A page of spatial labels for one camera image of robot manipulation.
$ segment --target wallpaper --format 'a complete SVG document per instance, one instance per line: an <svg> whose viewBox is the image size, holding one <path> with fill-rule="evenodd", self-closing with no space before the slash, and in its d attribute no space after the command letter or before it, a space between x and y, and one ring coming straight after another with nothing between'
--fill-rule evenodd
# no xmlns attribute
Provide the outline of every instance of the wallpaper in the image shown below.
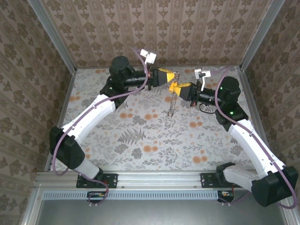
<svg viewBox="0 0 300 225"><path fill-rule="evenodd" d="M70 74L27 1L0 1L0 224L22 220Z"/></svg>
<svg viewBox="0 0 300 225"><path fill-rule="evenodd" d="M196 82L195 67L169 69L180 73L180 83ZM231 67L229 75L238 78L239 70ZM77 71L65 124L92 103L109 75L108 69ZM206 87L215 88L221 75L212 75ZM105 171L215 170L230 161L253 169L246 153L215 115L202 113L199 107L190 107L190 102L177 98L174 115L169 117L170 101L166 85L129 96L84 139L81 148L86 157ZM244 93L239 103L249 115ZM213 106L202 107L215 111ZM62 170L64 166L57 162L57 168Z"/></svg>
<svg viewBox="0 0 300 225"><path fill-rule="evenodd" d="M246 73L270 148L300 172L299 1L285 1Z"/></svg>
<svg viewBox="0 0 300 225"><path fill-rule="evenodd" d="M270 0L42 0L77 68L109 67L130 47L159 65L239 64Z"/></svg>

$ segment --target floral surface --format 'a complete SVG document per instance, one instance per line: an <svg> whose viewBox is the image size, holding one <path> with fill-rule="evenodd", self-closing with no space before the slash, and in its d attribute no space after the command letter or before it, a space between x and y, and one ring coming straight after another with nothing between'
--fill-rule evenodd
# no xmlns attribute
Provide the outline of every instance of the floral surface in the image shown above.
<svg viewBox="0 0 300 225"><path fill-rule="evenodd" d="M195 82L194 67L169 67L180 73L179 82ZM216 67L207 67L211 71ZM236 67L229 75L238 78ZM215 88L222 74L207 79ZM94 100L109 76L108 69L78 70L64 123L77 117ZM252 164L246 153L215 115L177 98L176 110L167 116L171 93L167 86L147 89L129 96L105 117L81 144L86 157L103 170L210 170L225 162L246 169ZM243 92L239 103L249 115ZM203 108L210 112L214 107ZM58 169L63 167L58 162Z"/></svg>

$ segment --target black cable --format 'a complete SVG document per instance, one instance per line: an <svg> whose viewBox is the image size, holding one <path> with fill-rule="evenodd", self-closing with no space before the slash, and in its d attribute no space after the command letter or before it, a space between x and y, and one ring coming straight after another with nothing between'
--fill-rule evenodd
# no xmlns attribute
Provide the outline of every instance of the black cable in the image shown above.
<svg viewBox="0 0 300 225"><path fill-rule="evenodd" d="M217 110L215 110L214 112L204 111L204 110L201 109L201 106L202 106L202 105L204 105L204 103L201 103L201 104L199 105L199 109L200 109L200 111L203 112L203 113L207 113L207 114L215 114L216 111L217 111Z"/></svg>

